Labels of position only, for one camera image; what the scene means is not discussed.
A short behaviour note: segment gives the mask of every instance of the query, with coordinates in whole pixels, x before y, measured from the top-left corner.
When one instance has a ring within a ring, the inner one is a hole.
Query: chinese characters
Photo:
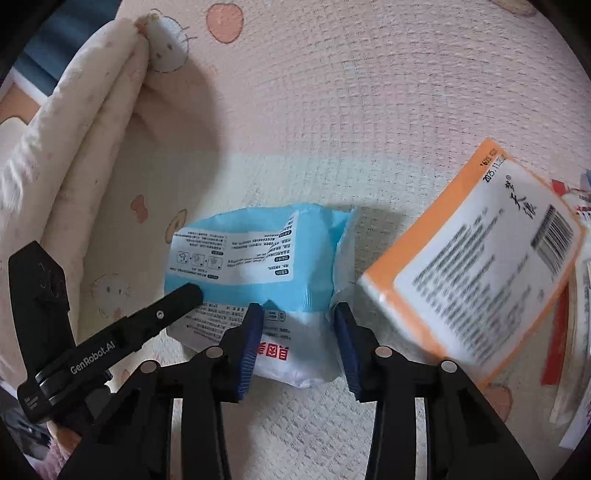
[[[515,202],[518,210],[521,210],[523,207],[523,211],[528,217],[535,217],[535,210],[537,207],[528,202],[527,197],[523,196],[522,198],[519,198],[519,195],[515,193],[515,187],[511,183],[510,175],[506,176],[505,188],[509,190],[509,193],[511,194],[511,200]]]
[[[490,166],[489,170],[485,173],[484,178],[482,180],[486,181],[487,183],[489,183],[492,178],[495,176],[495,172],[499,169],[499,167],[501,165],[503,165],[503,163],[505,162],[506,158],[501,155],[499,156]],[[491,161],[490,157],[486,157],[483,162],[480,164],[480,166],[487,166]]]
[[[271,358],[278,358],[286,361],[290,348],[288,346],[277,345],[276,343],[261,342],[258,348],[259,355],[270,356]]]

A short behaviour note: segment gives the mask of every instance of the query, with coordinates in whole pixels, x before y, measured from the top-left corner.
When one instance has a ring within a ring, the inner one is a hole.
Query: orange package
[[[552,188],[486,139],[359,282],[410,341],[484,383],[564,289],[583,238]]]

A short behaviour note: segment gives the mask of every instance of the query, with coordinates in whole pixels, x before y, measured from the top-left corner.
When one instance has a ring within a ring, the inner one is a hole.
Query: white label
[[[573,421],[564,437],[560,441],[562,448],[570,448],[574,450],[585,435],[585,432],[591,424],[591,381],[588,383],[583,399],[577,409],[577,413],[574,414]]]
[[[167,328],[169,336],[201,351],[217,345],[229,328],[239,326],[248,307],[223,305],[212,302],[203,304],[174,322]],[[291,343],[290,324],[294,321],[282,310],[265,310],[263,336],[258,348],[259,355],[286,361]]]
[[[568,208],[499,156],[394,287],[450,356],[489,375],[555,293],[579,238]]]
[[[292,280],[296,229],[297,212],[279,232],[183,228],[174,234],[168,272],[221,285]]]

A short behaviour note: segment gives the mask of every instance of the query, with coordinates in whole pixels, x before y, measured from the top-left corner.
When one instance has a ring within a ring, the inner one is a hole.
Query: screw
[[[441,362],[441,369],[444,372],[452,374],[457,370],[457,365],[451,360],[444,360],[443,362]]]
[[[220,358],[223,355],[223,350],[218,346],[211,346],[207,349],[205,354],[209,358]]]
[[[158,364],[154,360],[146,360],[139,366],[139,370],[143,374],[150,374],[158,368]]]
[[[394,352],[389,346],[379,346],[375,349],[375,354],[381,358],[391,357]]]

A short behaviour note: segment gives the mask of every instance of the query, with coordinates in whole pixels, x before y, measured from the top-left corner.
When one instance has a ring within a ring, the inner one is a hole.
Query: barcode
[[[572,241],[573,229],[550,205],[531,246],[550,269],[552,276],[558,275]]]

